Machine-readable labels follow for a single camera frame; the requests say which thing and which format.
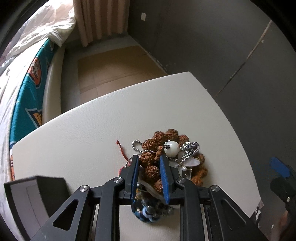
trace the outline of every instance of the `white bead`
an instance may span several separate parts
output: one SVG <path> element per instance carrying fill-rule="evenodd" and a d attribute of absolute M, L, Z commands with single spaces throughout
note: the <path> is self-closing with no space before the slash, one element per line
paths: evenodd
<path fill-rule="evenodd" d="M 165 154 L 167 155 L 167 157 L 175 157 L 178 155 L 180 147 L 177 142 L 169 141 L 166 143 L 166 145 L 170 146 L 170 149 L 165 148 Z"/>

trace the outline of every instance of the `brown cardboard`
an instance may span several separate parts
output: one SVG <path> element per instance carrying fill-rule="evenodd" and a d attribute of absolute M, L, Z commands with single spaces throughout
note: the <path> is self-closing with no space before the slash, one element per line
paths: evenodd
<path fill-rule="evenodd" d="M 110 50 L 78 61 L 80 93 L 96 88 L 98 97 L 165 75 L 139 46 Z"/>

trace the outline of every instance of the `white leather surface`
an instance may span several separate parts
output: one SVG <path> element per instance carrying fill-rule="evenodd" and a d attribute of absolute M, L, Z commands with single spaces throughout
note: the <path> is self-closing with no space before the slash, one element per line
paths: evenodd
<path fill-rule="evenodd" d="M 13 147 L 15 177 L 64 177 L 71 191 L 103 185 L 125 164 L 131 142 L 174 128 L 200 144 L 209 174 L 248 215 L 260 201 L 244 149 L 213 98 L 189 72 L 130 86 L 72 109 L 36 129 Z M 179 214 L 147 225 L 130 207 L 120 209 L 121 240 L 179 240 Z"/>
<path fill-rule="evenodd" d="M 52 58 L 48 70 L 42 104 L 42 124 L 59 116 L 61 112 L 61 76 L 65 47 L 60 47 Z"/>

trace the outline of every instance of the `curtain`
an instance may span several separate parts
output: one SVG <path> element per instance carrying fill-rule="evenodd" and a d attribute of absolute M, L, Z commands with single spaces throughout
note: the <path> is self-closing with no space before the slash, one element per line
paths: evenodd
<path fill-rule="evenodd" d="M 130 0 L 73 0 L 82 46 L 127 31 Z"/>

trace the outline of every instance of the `wall outlet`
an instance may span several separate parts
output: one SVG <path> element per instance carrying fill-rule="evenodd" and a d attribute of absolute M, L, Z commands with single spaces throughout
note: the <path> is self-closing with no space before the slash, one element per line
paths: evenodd
<path fill-rule="evenodd" d="M 146 13 L 143 13 L 141 14 L 141 20 L 145 21 L 146 20 Z"/>

